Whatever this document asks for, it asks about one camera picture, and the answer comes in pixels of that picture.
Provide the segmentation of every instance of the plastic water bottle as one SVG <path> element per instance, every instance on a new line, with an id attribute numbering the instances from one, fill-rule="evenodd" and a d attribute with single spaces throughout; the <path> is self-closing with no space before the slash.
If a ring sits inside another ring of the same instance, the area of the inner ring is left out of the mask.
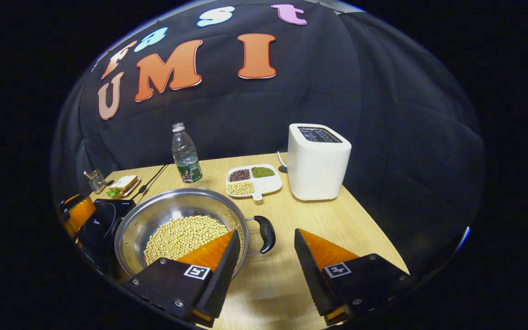
<path id="1" fill-rule="evenodd" d="M 185 132 L 184 123 L 172 125 L 172 157 L 181 175 L 182 182 L 195 183 L 201 180 L 203 172 L 199 165 L 199 157 L 193 140 Z"/>

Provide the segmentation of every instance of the stainless steel pot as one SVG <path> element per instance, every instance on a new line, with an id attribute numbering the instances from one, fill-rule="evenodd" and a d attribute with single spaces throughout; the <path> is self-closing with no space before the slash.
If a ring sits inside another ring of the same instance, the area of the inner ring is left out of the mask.
<path id="1" fill-rule="evenodd" d="M 228 230 L 237 229 L 240 251 L 233 271 L 235 278 L 248 255 L 249 233 L 247 222 L 256 220 L 260 224 L 260 235 L 264 245 L 260 251 L 266 253 L 274 246 L 276 236 L 270 220 L 262 216 L 245 219 L 237 205 L 218 192 L 203 188 L 180 188 L 162 192 L 134 207 L 115 233 L 115 255 L 129 276 L 134 276 L 147 267 L 144 249 L 150 235 L 170 219 L 192 215 L 210 215 L 224 224 Z"/>

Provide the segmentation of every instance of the metal utensil holder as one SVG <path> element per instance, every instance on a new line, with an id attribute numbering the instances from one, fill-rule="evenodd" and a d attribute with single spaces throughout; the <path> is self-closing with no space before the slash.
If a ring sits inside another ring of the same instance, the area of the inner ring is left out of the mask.
<path id="1" fill-rule="evenodd" d="M 91 173 L 91 178 L 88 180 L 88 184 L 96 194 L 100 194 L 107 186 L 107 182 L 105 182 L 105 178 L 103 178 L 103 175 L 101 175 L 99 170 L 95 170 Z"/>

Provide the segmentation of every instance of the black fabric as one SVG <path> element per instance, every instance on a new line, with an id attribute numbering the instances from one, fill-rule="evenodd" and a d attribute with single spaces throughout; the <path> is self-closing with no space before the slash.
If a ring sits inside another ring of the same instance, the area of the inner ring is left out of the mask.
<path id="1" fill-rule="evenodd" d="M 200 159 L 285 151 L 291 123 L 319 123 L 352 142 L 344 185 L 411 274 L 424 272 L 478 209 L 484 145 L 469 100 L 442 63 L 372 15 L 289 3 L 304 10 L 307 25 L 280 20 L 273 1 L 219 0 L 168 17 L 109 51 L 82 77 L 61 114 L 52 159 L 55 202 L 88 194 L 82 171 L 172 163 L 170 126 L 178 121 Z M 201 13 L 223 6 L 235 7 L 231 19 L 197 27 Z M 101 81 L 115 52 L 161 27 L 168 27 L 164 39 L 140 52 L 130 48 Z M 274 78 L 237 75 L 243 65 L 237 37 L 244 33 L 276 36 L 270 44 Z M 176 46 L 194 39 L 203 41 L 195 61 L 203 81 L 155 90 L 136 102 L 136 63 L 153 53 L 166 61 Z M 119 109 L 104 121 L 97 91 L 121 71 Z"/>

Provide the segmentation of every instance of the red beans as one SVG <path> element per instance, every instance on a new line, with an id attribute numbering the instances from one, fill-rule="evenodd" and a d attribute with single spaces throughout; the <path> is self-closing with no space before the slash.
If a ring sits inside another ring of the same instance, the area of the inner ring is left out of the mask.
<path id="1" fill-rule="evenodd" d="M 248 169 L 238 170 L 229 175 L 230 182 L 247 180 L 249 178 L 250 178 L 250 171 Z"/>

